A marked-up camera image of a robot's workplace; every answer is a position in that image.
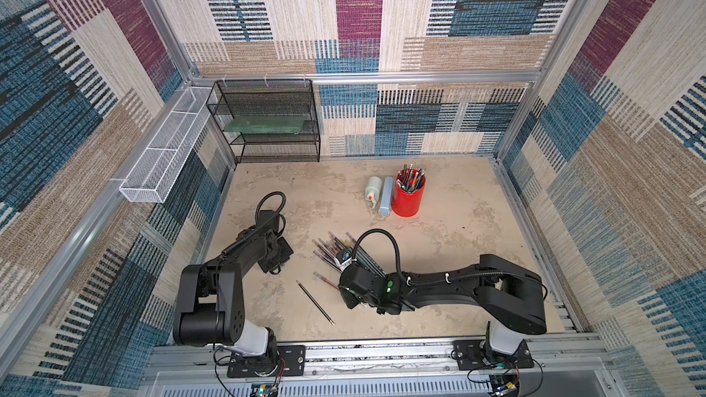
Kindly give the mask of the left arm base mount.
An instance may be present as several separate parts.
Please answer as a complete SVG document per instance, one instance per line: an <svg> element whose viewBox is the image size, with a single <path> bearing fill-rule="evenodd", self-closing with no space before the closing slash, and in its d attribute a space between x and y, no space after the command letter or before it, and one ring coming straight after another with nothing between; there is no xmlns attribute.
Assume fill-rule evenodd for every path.
<svg viewBox="0 0 706 397"><path fill-rule="evenodd" d="M259 357L231 356L226 376L229 379L274 379L301 377L304 373L306 347L304 345L278 346Z"/></svg>

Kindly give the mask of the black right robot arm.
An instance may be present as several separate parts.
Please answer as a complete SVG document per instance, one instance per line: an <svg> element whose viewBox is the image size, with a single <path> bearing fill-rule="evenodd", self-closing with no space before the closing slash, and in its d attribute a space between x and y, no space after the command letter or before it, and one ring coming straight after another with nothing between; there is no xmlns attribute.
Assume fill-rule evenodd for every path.
<svg viewBox="0 0 706 397"><path fill-rule="evenodd" d="M380 274L364 265L360 245L370 235L383 235L393 246L395 270ZM493 254L480 255L466 268L414 273L402 270L399 244L384 229L363 233L350 251L338 289L347 307L365 303L378 314L399 315L435 305L478 306L493 317L486 351L513 355L527 336L547 333L547 292L540 275Z"/></svg>

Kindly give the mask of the red striped pencil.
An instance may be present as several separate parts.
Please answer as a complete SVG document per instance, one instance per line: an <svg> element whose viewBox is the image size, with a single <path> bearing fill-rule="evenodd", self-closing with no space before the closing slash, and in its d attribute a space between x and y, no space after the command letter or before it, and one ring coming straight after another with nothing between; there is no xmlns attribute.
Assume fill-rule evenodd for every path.
<svg viewBox="0 0 706 397"><path fill-rule="evenodd" d="M326 278L325 276L321 275L320 273L314 272L313 275L316 279L319 279L323 283L327 284L327 286L332 287L335 290L339 290L338 284L334 283L332 280Z"/></svg>

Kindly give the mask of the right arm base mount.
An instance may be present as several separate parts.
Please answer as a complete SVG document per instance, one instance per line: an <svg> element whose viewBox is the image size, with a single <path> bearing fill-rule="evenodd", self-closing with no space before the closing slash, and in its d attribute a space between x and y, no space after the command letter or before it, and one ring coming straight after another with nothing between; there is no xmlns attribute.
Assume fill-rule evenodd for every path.
<svg viewBox="0 0 706 397"><path fill-rule="evenodd" d="M482 369L532 369L534 361L525 341L512 354L492 351L485 340L462 339L452 343L450 358L457 362L460 371L481 371Z"/></svg>

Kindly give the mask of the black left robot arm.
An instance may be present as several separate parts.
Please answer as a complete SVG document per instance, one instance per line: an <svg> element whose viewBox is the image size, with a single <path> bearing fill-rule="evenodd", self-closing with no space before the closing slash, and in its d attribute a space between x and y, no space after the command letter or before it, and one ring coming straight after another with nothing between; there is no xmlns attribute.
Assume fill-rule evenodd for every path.
<svg viewBox="0 0 706 397"><path fill-rule="evenodd" d="M259 202L255 223L237 235L217 257L186 266L176 298L173 338L190 347L222 347L245 360L278 361L272 330L246 319L243 279L253 266L278 275L293 255L283 237L286 195L268 193Z"/></svg>

